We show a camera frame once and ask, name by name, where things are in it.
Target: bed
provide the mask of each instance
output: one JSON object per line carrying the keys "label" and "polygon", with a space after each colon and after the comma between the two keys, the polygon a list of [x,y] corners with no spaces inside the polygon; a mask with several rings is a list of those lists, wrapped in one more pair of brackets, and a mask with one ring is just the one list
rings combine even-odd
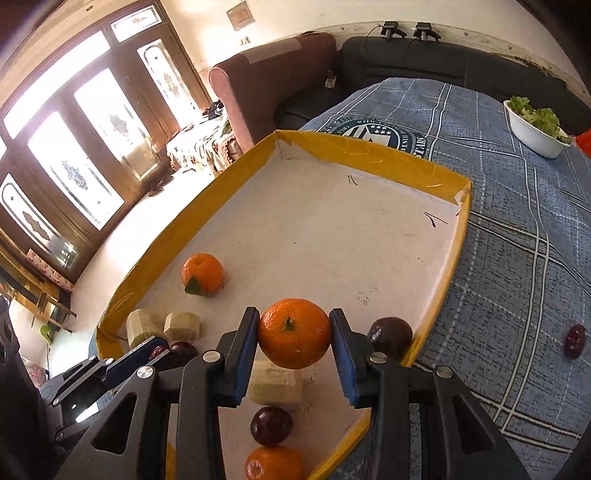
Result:
{"label": "bed", "polygon": [[[384,80],[303,129],[380,142],[471,179],[466,241],[415,367],[452,367],[532,479],[554,478],[591,413],[591,349],[563,355],[568,329],[591,318],[589,159],[575,146],[542,158],[512,134],[500,102],[426,79]],[[330,478],[362,478],[367,450],[364,439]]]}

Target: orange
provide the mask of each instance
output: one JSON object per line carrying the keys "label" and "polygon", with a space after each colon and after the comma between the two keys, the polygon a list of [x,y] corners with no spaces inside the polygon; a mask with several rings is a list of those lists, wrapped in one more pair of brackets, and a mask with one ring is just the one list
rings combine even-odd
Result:
{"label": "orange", "polygon": [[223,267],[210,254],[197,254],[189,258],[181,272],[185,292],[210,297],[223,283]]}
{"label": "orange", "polygon": [[324,356],[331,334],[329,318],[318,305],[306,299],[285,299],[263,313],[258,341],[274,364],[299,370]]}
{"label": "orange", "polygon": [[247,480],[303,480],[304,468],[300,453],[293,448],[260,447],[246,459]]}

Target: white wall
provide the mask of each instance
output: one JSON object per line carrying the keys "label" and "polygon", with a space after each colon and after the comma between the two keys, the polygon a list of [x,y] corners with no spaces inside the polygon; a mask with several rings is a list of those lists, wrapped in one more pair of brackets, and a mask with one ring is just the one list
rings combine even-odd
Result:
{"label": "white wall", "polygon": [[[538,55],[580,81],[550,33],[517,0],[248,0],[255,22],[234,32],[226,11],[239,0],[162,0],[197,71],[255,45],[330,25],[430,21],[482,32]],[[48,54],[131,0],[67,0],[31,37],[0,79],[0,105]],[[246,47],[239,40],[248,36]]]}
{"label": "white wall", "polygon": [[[244,48],[329,25],[428,21],[515,43],[578,77],[556,40],[517,0],[248,0],[255,22],[234,32],[226,11],[238,0],[163,0],[197,70]],[[248,36],[251,44],[239,46]]]}
{"label": "white wall", "polygon": [[19,351],[21,356],[34,364],[44,366],[47,363],[47,342],[41,336],[40,329],[41,325],[45,325],[45,322],[35,320],[35,324],[31,328],[33,314],[15,301],[11,302],[8,314],[18,343],[21,345]]}

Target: window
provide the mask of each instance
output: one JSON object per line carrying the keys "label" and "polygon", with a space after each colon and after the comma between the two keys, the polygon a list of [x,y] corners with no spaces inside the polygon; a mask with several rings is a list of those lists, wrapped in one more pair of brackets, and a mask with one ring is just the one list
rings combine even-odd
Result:
{"label": "window", "polygon": [[63,267],[71,266],[78,253],[37,210],[10,174],[0,187],[0,202],[25,233]]}
{"label": "window", "polygon": [[138,180],[158,167],[148,129],[111,70],[103,70],[90,79],[74,97],[111,153],[128,166]]}
{"label": "window", "polygon": [[98,230],[123,205],[59,113],[47,117],[28,145],[57,187]]}
{"label": "window", "polygon": [[178,125],[183,128],[192,122],[198,122],[201,111],[191,97],[162,40],[158,39],[144,45],[138,49],[138,54]]}
{"label": "window", "polygon": [[136,33],[146,30],[154,25],[158,25],[162,19],[155,6],[143,8],[127,17],[123,17],[111,24],[113,33],[118,41],[122,42],[133,37]]}
{"label": "window", "polygon": [[4,117],[4,125],[10,136],[16,138],[33,115],[61,86],[109,48],[103,32],[95,33],[41,74]]}

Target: blanket logo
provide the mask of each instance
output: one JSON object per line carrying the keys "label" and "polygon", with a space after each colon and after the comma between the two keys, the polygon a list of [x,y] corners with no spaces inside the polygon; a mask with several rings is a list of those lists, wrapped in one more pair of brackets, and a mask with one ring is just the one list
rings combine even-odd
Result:
{"label": "blanket logo", "polygon": [[423,158],[427,139],[398,126],[390,126],[376,119],[349,120],[330,130],[331,134],[360,138],[379,143]]}

